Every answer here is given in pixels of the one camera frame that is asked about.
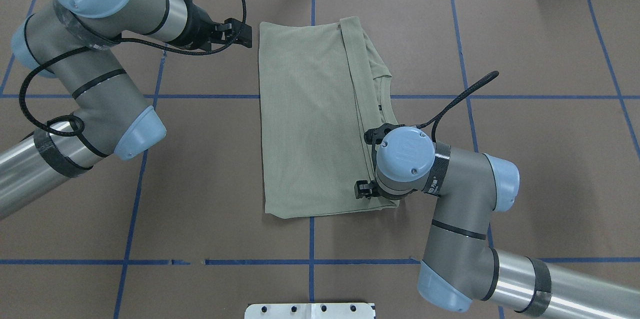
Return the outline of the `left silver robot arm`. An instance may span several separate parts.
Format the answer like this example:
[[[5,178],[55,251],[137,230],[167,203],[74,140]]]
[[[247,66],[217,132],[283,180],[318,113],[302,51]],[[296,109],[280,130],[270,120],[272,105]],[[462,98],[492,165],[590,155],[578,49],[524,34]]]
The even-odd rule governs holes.
[[[153,105],[112,48],[135,43],[207,56],[233,44],[252,47],[246,0],[242,19],[213,21],[193,0],[52,0],[14,32],[16,61],[30,72],[18,92],[34,130],[1,155],[5,219],[110,155],[130,160],[166,137]],[[36,76],[57,79],[77,103],[70,114],[39,121],[26,96]]]

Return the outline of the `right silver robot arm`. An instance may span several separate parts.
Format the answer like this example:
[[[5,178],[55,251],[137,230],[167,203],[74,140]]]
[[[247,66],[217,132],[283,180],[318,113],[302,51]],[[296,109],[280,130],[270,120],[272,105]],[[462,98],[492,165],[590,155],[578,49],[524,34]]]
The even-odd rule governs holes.
[[[417,290],[432,305],[466,312],[492,302],[533,319],[637,319],[639,290],[489,246],[490,219],[514,205],[518,168],[487,153],[452,147],[413,126],[366,130],[374,178],[357,198],[436,198]]]

